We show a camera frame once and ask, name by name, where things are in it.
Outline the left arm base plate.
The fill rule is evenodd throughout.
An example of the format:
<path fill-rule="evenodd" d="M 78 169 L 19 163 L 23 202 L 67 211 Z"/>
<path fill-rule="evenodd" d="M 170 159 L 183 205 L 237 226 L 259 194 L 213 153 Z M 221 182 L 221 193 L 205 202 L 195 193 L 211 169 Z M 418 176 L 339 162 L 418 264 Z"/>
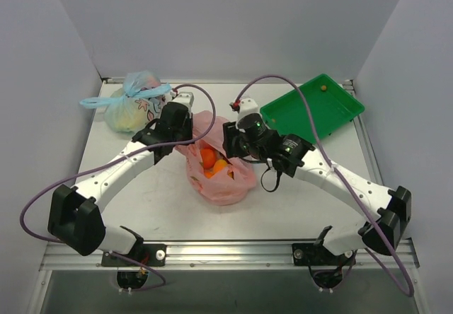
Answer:
<path fill-rule="evenodd" d="M 144 243 L 140 248 L 132 250 L 126 257 L 149 267 L 163 267 L 166 263 L 166 251 L 167 245 L 163 243 Z M 136 267 L 137 265 L 105 252 L 102 256 L 101 266 Z"/>

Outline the pink plastic bag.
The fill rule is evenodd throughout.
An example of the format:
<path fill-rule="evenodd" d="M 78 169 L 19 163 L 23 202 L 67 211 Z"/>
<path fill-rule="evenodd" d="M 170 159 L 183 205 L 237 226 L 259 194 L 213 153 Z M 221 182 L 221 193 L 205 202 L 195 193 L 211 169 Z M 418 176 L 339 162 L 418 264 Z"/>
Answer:
<path fill-rule="evenodd" d="M 193 144 L 177 146 L 176 150 L 185 156 L 188 182 L 201 197 L 217 206 L 235 204 L 256 187 L 256 175 L 250 163 L 238 158 L 226 157 L 222 148 L 224 140 L 222 125 L 227 122 L 227 119 L 220 116 L 213 118 L 212 113 L 207 110 L 199 112 L 193 115 L 193 136 L 200 136 L 208 128 L 211 121 L 214 121 L 214 125 L 206 136 Z M 227 168 L 210 179 L 204 175 L 206 169 L 202 166 L 200 156 L 200 150 L 204 148 L 213 149 L 216 152 L 217 161 L 224 159 L 228 162 Z M 227 175 L 228 172 L 234 174 L 233 179 Z"/>

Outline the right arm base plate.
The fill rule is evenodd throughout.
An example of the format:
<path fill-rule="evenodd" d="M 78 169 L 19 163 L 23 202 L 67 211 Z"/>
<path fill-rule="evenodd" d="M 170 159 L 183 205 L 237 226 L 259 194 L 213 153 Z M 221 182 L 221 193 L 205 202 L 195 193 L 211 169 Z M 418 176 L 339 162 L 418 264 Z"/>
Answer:
<path fill-rule="evenodd" d="M 313 243 L 292 244 L 293 264 L 299 267 L 339 267 L 355 264 L 351 252 L 334 255 L 322 245 Z"/>

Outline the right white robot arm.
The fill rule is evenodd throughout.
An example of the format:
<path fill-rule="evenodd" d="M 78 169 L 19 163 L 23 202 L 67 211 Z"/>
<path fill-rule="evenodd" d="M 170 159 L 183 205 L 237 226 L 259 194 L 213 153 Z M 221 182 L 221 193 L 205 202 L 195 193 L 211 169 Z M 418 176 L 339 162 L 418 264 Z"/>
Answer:
<path fill-rule="evenodd" d="M 280 135 L 258 113 L 223 125 L 227 158 L 251 156 L 278 176 L 310 183 L 342 201 L 363 220 L 346 227 L 325 227 L 314 246 L 315 258 L 329 264 L 348 251 L 369 248 L 390 256 L 411 220 L 411 192 L 373 183 L 333 161 L 296 134 Z"/>

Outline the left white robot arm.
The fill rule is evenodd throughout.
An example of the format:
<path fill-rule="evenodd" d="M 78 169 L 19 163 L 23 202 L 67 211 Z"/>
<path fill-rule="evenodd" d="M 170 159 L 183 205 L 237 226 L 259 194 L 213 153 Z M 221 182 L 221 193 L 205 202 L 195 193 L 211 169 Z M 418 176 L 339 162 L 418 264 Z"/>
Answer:
<path fill-rule="evenodd" d="M 192 139 L 192 105 L 181 98 L 165 104 L 160 117 L 138 131 L 106 169 L 72 187 L 56 188 L 48 232 L 82 256 L 106 250 L 116 252 L 127 265 L 139 263 L 142 237 L 124 226 L 106 226 L 102 213 L 133 179 L 171 154 L 179 141 Z"/>

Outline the yellow orange mango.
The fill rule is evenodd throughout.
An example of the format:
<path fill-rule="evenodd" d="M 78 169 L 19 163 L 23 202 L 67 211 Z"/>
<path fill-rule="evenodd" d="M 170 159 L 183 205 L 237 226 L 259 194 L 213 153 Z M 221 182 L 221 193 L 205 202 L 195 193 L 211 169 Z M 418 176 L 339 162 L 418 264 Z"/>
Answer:
<path fill-rule="evenodd" d="M 211 170 L 204 170 L 204 175 L 206 178 L 210 179 L 212 178 L 214 175 L 215 175 L 215 172 L 211 171 Z M 227 175 L 233 179 L 234 178 L 234 174 L 232 172 L 228 172 Z"/>

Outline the orange tangerine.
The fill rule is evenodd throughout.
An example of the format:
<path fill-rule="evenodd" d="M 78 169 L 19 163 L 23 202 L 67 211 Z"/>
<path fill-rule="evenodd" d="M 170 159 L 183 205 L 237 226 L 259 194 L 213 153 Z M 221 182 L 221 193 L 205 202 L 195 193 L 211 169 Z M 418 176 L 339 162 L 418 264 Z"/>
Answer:
<path fill-rule="evenodd" d="M 224 159 L 219 159 L 213 165 L 212 172 L 214 174 L 217 174 L 218 172 L 222 171 L 224 168 L 227 168 L 227 167 L 228 167 L 228 162 Z"/>
<path fill-rule="evenodd" d="M 206 170 L 211 169 L 217 161 L 216 152 L 210 148 L 201 149 L 200 156 L 202 159 L 202 166 Z"/>

